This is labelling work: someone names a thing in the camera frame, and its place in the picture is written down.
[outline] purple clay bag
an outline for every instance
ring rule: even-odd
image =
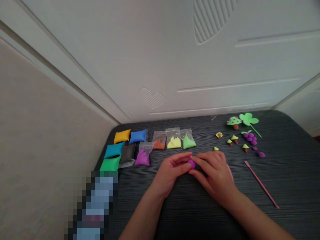
[[[139,153],[135,165],[150,166],[149,154],[153,149],[153,142],[140,142]]]

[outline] light green clay bag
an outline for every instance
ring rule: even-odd
[[[195,147],[197,145],[196,142],[193,140],[191,128],[181,129],[180,135],[183,142],[183,149]]]

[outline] pink sculpting tool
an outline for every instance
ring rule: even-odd
[[[270,198],[270,200],[273,202],[274,206],[277,209],[280,209],[280,207],[276,204],[276,202],[273,200],[273,198],[271,197],[270,193],[267,191],[267,189],[265,188],[265,186],[262,184],[262,182],[260,181],[260,179],[258,178],[258,176],[254,173],[254,171],[252,170],[252,168],[250,167],[249,163],[247,161],[244,161],[244,163],[248,166],[248,168],[250,169],[250,171],[253,173],[253,175],[255,176],[255,178],[257,179],[258,183],[261,185],[261,187],[263,188],[263,190],[266,192],[266,194],[268,195],[268,197]]]

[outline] beige wall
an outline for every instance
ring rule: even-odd
[[[0,39],[0,239],[62,239],[114,127]]]

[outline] forearm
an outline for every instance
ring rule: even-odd
[[[149,188],[140,200],[119,240],[151,240],[156,232],[164,198]]]
[[[231,215],[255,240],[294,239],[288,232],[262,212],[244,194],[238,193],[237,199],[227,207]]]

